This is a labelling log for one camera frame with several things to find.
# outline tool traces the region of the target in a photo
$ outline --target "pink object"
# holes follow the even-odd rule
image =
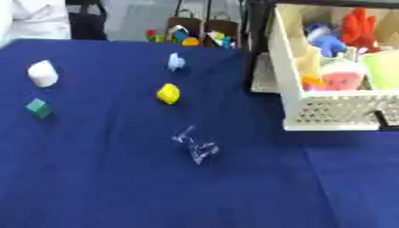
[[[357,90],[367,74],[367,69],[359,62],[337,59],[322,67],[323,90]]]
[[[325,90],[356,90],[363,80],[363,75],[357,72],[334,72],[322,76],[325,82]]]

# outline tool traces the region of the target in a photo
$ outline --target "lab coat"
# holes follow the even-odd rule
[[[69,39],[65,0],[0,0],[0,47],[17,38]]]

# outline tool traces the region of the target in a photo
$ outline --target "white storage bin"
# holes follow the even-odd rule
[[[290,46],[290,39],[300,36],[302,32],[298,29],[298,23],[302,20],[339,22],[351,10],[345,7],[277,4],[268,42],[286,114],[286,130],[378,130],[375,110],[384,113],[389,125],[399,125],[399,90],[307,92],[302,88]],[[385,37],[395,32],[395,26],[399,23],[399,20],[389,21],[390,18],[399,18],[396,12],[368,9],[369,15],[377,16],[376,30]]]

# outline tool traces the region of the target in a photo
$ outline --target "yellow toy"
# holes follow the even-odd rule
[[[166,104],[172,105],[180,99],[180,90],[176,85],[167,83],[157,92],[157,98]]]

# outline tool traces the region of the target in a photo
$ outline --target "orange toy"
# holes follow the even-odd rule
[[[367,17],[366,9],[357,7],[344,17],[342,22],[342,41],[349,46],[367,47],[369,53],[380,51],[374,45],[374,16]]]

